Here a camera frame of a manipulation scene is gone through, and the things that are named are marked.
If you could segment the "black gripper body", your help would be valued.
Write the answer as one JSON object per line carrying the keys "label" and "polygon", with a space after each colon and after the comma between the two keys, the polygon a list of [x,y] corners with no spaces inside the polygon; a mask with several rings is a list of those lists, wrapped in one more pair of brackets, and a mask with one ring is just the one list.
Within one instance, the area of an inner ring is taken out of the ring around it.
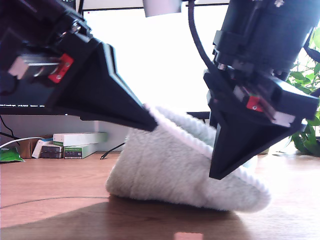
{"label": "black gripper body", "polygon": [[300,50],[319,60],[319,52],[309,47],[309,37],[263,32],[248,38],[218,31],[213,43],[214,60],[203,74],[212,126],[222,124],[224,112],[283,127],[298,119],[314,119],[318,97],[287,83]]}

